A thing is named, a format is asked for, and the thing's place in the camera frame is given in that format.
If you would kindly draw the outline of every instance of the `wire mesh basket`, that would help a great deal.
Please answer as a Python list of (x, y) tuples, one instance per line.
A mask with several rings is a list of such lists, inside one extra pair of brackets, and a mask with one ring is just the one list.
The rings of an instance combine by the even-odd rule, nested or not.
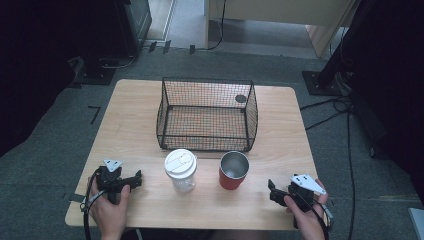
[(156, 134), (163, 149), (252, 149), (258, 108), (252, 81), (164, 78)]

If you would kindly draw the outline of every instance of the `red cup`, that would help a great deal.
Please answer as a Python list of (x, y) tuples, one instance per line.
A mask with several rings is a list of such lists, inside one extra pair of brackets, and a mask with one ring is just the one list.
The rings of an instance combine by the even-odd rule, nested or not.
[(249, 171), (249, 160), (237, 151), (227, 152), (221, 158), (219, 183), (227, 190), (237, 189)]

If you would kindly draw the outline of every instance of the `cup lid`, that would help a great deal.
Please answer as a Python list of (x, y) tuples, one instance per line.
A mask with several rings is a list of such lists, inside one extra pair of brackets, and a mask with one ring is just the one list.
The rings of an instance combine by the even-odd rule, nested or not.
[(186, 178), (196, 170), (196, 156), (186, 150), (177, 149), (165, 159), (165, 171), (173, 178)]

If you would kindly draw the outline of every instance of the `hand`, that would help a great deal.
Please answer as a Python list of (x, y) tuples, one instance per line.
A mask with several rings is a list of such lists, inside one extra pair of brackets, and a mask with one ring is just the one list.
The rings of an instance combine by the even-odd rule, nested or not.
[[(315, 181), (324, 189), (324, 185), (319, 179)], [(328, 199), (328, 193), (321, 194), (318, 197), (318, 202), (321, 204), (325, 204), (327, 202), (327, 199)], [(294, 217), (296, 218), (297, 226), (299, 228), (300, 234), (302, 235), (302, 239), (304, 240), (325, 239), (324, 232), (322, 231), (321, 225), (319, 224), (317, 217), (311, 210), (307, 212), (302, 212), (302, 210), (299, 209), (297, 204), (294, 202), (294, 200), (290, 196), (285, 196), (284, 202), (287, 205), (286, 211), (289, 213), (293, 213)], [(313, 208), (315, 209), (315, 211), (318, 213), (320, 217), (324, 215), (324, 211), (319, 205), (314, 204)]]
[[(99, 192), (97, 181), (93, 181), (90, 198)], [(99, 197), (93, 202), (90, 215), (93, 217), (102, 235), (102, 240), (119, 240), (127, 225), (128, 198), (130, 186), (125, 185), (121, 191), (121, 200), (114, 205), (105, 196)]]

